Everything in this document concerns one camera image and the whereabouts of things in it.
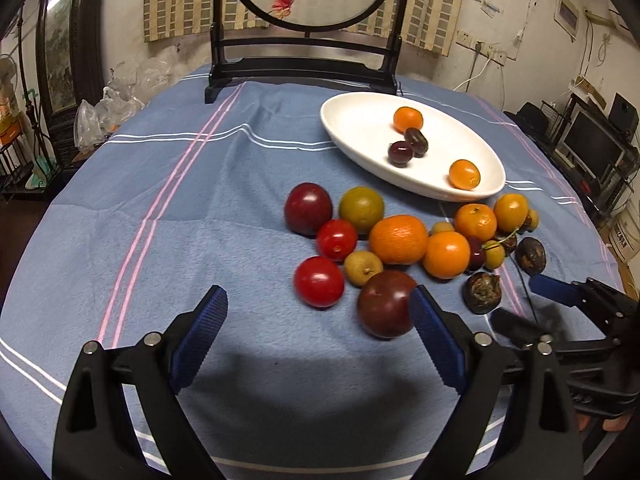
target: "white plate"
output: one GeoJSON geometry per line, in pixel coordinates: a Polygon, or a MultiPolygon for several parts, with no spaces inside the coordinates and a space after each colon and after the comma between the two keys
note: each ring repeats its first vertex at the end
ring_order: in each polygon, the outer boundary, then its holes
{"type": "Polygon", "coordinates": [[[324,102],[320,117],[345,155],[408,191],[447,202],[473,202],[504,187],[504,167],[494,150],[471,128],[430,106],[395,95],[352,92],[324,102]],[[401,106],[420,111],[422,133],[429,142],[424,157],[413,158],[405,168],[393,166],[386,156],[389,145],[403,139],[393,127],[394,113],[401,106]],[[449,167],[460,158],[470,160],[480,171],[480,184],[471,191],[449,184],[449,167]]]}

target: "silver bolt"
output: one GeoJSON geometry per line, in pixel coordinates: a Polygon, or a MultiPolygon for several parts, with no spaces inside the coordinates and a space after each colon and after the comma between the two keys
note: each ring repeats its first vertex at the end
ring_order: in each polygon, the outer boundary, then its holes
{"type": "Polygon", "coordinates": [[[493,341],[493,339],[491,338],[490,335],[488,335],[485,332],[478,332],[474,336],[474,341],[478,343],[480,346],[489,346],[493,341]]]}
{"type": "Polygon", "coordinates": [[[158,332],[149,332],[145,335],[144,341],[147,346],[156,346],[161,339],[162,336],[158,332]]]}
{"type": "Polygon", "coordinates": [[[549,355],[551,354],[552,349],[548,343],[538,343],[538,352],[542,355],[549,355]]]}
{"type": "Polygon", "coordinates": [[[82,347],[82,351],[85,354],[89,354],[89,355],[94,353],[97,349],[98,349],[98,343],[95,341],[89,341],[88,343],[84,343],[84,346],[82,347]]]}

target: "orange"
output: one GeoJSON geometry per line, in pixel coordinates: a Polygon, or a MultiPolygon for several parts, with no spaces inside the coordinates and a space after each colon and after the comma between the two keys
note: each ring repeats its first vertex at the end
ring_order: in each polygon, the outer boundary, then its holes
{"type": "Polygon", "coordinates": [[[498,229],[505,234],[519,229],[527,218],[529,204],[527,199],[518,193],[502,195],[494,205],[498,229]]]}
{"type": "Polygon", "coordinates": [[[396,130],[404,134],[407,128],[418,128],[424,125],[422,114],[415,108],[402,106],[394,114],[394,126],[396,130]]]}
{"type": "Polygon", "coordinates": [[[491,240],[498,229],[498,221],[492,209],[484,204],[463,205],[454,218],[456,231],[469,238],[475,236],[482,243],[491,240]]]}
{"type": "Polygon", "coordinates": [[[424,256],[429,234],[415,216],[382,219],[369,232],[369,249],[388,265],[411,265],[424,256]]]}
{"type": "Polygon", "coordinates": [[[465,272],[470,258],[466,238],[455,231],[445,231],[429,238],[422,264],[431,276],[450,280],[465,272]]]}
{"type": "Polygon", "coordinates": [[[449,182],[453,187],[471,191],[480,184],[480,171],[474,163],[461,158],[449,168],[449,182]]]}

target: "black speaker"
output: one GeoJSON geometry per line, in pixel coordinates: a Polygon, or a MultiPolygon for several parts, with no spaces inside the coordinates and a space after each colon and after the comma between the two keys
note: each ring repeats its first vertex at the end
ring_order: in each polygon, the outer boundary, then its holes
{"type": "Polygon", "coordinates": [[[616,94],[609,112],[609,122],[621,132],[629,132],[626,138],[631,140],[638,127],[638,111],[622,95],[616,94]]]}

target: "curtain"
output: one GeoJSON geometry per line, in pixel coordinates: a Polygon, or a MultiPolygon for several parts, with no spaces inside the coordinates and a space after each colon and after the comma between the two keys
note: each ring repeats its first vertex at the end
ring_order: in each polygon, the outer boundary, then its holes
{"type": "MultiPolygon", "coordinates": [[[[239,0],[223,0],[225,29],[266,27],[239,0]]],[[[398,0],[385,0],[368,18],[347,30],[387,38],[398,0]]],[[[402,39],[447,56],[454,39],[462,0],[408,0],[402,39]]],[[[144,0],[145,41],[207,32],[212,0],[144,0]]]]}

